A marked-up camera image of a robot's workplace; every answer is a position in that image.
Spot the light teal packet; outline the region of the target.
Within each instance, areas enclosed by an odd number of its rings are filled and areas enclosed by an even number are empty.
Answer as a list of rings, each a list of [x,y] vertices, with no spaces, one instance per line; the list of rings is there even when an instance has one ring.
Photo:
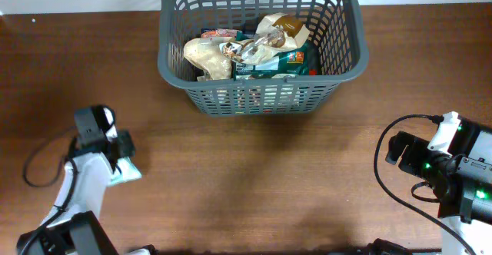
[[[130,157],[123,157],[117,160],[115,171],[111,175],[108,186],[113,187],[141,178],[142,174],[140,170],[131,162]]]

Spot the brown wrapper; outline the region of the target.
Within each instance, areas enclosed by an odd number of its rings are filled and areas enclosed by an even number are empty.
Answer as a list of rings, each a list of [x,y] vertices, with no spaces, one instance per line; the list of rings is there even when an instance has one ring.
[[[231,79],[231,60],[221,53],[219,45],[233,40],[232,37],[194,38],[184,45],[184,58],[204,73],[198,76],[198,81]]]
[[[266,15],[257,26],[253,38],[219,45],[220,52],[235,63],[261,65],[277,53],[300,48],[310,36],[305,24],[293,15]]]

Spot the green white snack bag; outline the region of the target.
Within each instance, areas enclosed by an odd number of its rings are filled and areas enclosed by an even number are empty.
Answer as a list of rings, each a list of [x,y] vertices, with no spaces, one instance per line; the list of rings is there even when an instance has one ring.
[[[239,34],[235,40],[249,39],[243,34]],[[272,59],[261,65],[246,65],[233,62],[233,79],[235,80],[258,80],[276,78],[295,78],[300,75],[307,75],[308,67],[307,41],[298,49],[293,51],[277,53]]]

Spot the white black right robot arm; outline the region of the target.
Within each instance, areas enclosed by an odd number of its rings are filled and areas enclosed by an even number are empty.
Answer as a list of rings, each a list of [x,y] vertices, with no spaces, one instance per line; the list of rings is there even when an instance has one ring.
[[[491,129],[452,111],[424,115],[437,125],[430,141],[399,131],[388,142],[389,164],[419,178],[411,191],[429,187],[433,197],[414,198],[437,204],[437,216],[395,195],[381,180],[387,196],[441,229],[443,254],[491,252]]]

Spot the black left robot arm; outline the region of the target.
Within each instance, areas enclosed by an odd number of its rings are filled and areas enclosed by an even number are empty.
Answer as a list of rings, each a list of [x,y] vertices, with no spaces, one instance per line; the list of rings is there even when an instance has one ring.
[[[79,109],[74,119],[78,133],[57,169],[64,177],[58,196],[39,227],[19,237],[21,255],[117,252],[99,215],[107,188],[142,177],[131,162],[135,146],[106,105]]]

